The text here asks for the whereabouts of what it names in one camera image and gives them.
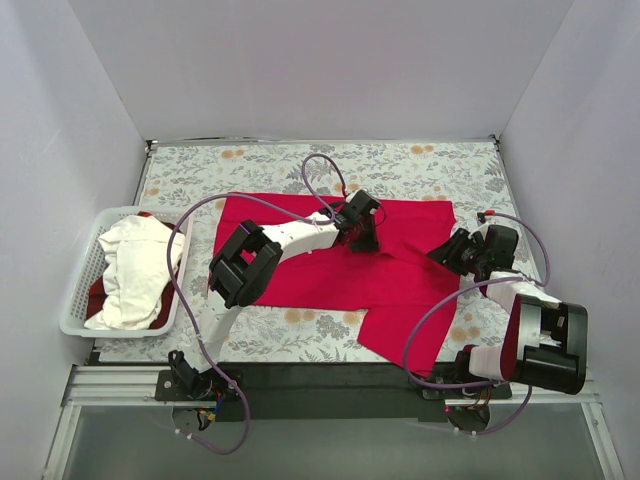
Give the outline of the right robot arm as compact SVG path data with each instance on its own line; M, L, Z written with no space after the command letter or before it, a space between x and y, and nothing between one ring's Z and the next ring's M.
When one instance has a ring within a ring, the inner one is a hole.
M498 346L467 345L458 352L452 373L454 389L475 397L492 381L516 382L575 395L586 380L588 312L543 292L524 278L507 279L519 242L510 227L485 224L470 232L460 228L427 257L460 276L491 280L483 295L509 314Z

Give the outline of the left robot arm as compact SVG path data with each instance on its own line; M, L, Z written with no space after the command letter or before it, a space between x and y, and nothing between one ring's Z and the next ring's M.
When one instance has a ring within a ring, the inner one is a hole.
M337 245L346 245L354 253L379 250L375 214L383 206L363 190L333 204L322 201L323 208L307 217L247 194L239 197L292 220L278 225L258 225L252 220L239 224L209 264L207 306L200 318L195 318L184 295L174 288L190 317L195 340L186 352L170 352L169 365L174 382L193 400L208 399L224 390L215 385L208 370L216 364L242 309L265 293L280 263Z

